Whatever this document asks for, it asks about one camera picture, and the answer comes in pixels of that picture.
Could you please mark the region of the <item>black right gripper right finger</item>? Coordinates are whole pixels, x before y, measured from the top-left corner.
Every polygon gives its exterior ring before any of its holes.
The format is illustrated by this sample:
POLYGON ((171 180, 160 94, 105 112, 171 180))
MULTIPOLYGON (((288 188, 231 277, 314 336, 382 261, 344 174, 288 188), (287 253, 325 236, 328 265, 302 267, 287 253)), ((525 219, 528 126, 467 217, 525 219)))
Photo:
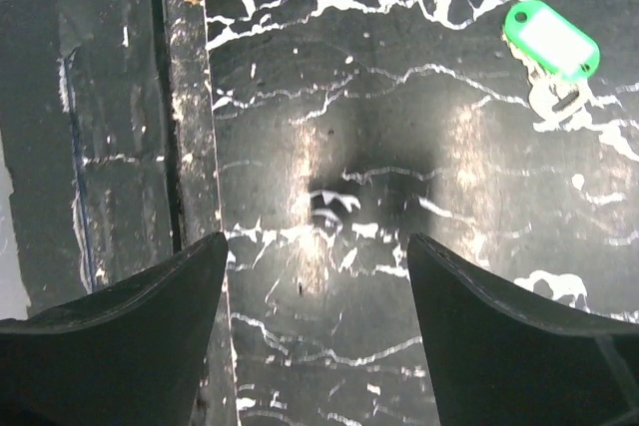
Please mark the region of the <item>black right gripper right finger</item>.
POLYGON ((635 425, 638 327, 547 299, 414 234, 407 266, 442 425, 635 425))

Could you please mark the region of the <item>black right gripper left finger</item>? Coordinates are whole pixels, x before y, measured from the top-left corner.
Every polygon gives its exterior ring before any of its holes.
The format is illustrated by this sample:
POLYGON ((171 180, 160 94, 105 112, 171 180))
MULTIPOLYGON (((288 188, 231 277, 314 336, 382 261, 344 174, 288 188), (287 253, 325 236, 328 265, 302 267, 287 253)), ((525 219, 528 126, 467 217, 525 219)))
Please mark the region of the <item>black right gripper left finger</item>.
POLYGON ((215 232, 100 291, 2 320, 2 424, 188 424, 227 255, 215 232))

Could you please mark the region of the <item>key with green tag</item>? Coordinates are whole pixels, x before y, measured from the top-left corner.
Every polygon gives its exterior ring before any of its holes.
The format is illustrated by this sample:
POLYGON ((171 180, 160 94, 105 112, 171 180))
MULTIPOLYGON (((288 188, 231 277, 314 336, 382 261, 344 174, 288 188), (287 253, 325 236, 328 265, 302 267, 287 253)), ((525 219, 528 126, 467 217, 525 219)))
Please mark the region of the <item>key with green tag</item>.
POLYGON ((541 0, 507 12, 503 38, 528 72, 528 102, 542 121, 558 125, 591 98, 588 79, 601 59, 597 43, 541 0))

